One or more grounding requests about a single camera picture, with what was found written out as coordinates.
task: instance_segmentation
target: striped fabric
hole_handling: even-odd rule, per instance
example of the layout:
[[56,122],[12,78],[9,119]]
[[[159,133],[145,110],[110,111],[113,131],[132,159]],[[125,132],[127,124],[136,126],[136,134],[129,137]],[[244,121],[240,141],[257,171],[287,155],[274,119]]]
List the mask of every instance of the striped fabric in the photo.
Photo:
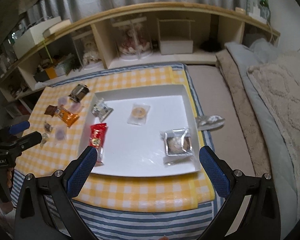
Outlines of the striped fabric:
[[[129,68],[118,68],[113,70],[104,70],[101,72],[89,74],[79,78],[73,78],[55,84],[54,86],[79,81],[88,78],[94,78],[108,73],[125,72],[127,69],[157,68],[162,65],[145,65],[133,66]],[[184,64],[169,64],[173,71],[185,71],[186,78],[189,83],[191,95],[195,101],[195,107],[200,115],[203,115],[198,96],[194,90],[191,77]],[[209,131],[203,132],[205,145],[214,150]],[[24,180],[24,175],[15,171],[14,183],[11,192],[12,202],[16,206],[18,202],[19,192]],[[46,197],[50,212],[55,216],[58,228],[67,233],[61,221],[58,220],[59,215],[54,206],[51,197]],[[214,201],[201,203],[197,209],[181,212],[128,212],[105,209],[91,206],[76,200],[73,200],[74,206],[78,210],[81,217],[100,239],[159,239],[166,235],[169,239],[196,239],[204,229],[209,225],[212,219],[221,208],[224,199],[216,194]]]

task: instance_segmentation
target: clear acrylic box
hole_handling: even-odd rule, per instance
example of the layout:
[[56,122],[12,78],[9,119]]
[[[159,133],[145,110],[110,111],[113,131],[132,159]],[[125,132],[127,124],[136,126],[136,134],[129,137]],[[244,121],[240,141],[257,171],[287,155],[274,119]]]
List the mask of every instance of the clear acrylic box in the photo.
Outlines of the clear acrylic box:
[[80,64],[84,69],[103,68],[103,63],[90,26],[73,32],[72,40]]
[[147,17],[139,17],[112,24],[118,56],[125,60],[135,60],[152,54],[152,44],[146,27]]

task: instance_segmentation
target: red snack wrapper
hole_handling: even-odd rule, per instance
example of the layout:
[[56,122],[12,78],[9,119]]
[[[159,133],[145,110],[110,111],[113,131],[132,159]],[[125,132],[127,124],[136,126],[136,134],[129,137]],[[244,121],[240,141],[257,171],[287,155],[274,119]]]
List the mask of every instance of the red snack wrapper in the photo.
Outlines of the red snack wrapper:
[[95,147],[98,152],[96,165],[103,165],[102,162],[102,152],[103,152],[103,143],[105,141],[106,131],[107,131],[106,123],[98,123],[90,126],[91,134],[90,134],[90,146]]

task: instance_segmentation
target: gray bed sheet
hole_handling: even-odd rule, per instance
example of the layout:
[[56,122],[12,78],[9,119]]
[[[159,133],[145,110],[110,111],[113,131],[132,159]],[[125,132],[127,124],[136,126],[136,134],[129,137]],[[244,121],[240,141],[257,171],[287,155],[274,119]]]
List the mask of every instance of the gray bed sheet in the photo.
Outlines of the gray bed sheet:
[[256,57],[253,51],[243,45],[228,42],[225,46],[238,66],[243,85],[256,113],[268,147],[272,175],[280,208],[281,239],[284,239],[296,224],[297,189],[292,161],[283,137],[274,118],[247,75],[247,68],[249,66],[259,65],[262,62],[260,58]]

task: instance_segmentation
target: beige blanket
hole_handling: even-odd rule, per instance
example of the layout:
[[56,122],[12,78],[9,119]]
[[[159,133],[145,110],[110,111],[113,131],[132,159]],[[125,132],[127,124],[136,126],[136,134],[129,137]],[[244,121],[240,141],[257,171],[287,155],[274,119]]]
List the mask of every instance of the beige blanket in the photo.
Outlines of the beige blanket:
[[300,54],[292,51],[272,63],[252,66],[248,76],[275,119],[287,145],[297,185],[300,218]]
[[269,154],[258,120],[242,84],[238,67],[225,49],[216,54],[223,76],[229,86],[243,135],[246,139],[256,176],[271,173]]

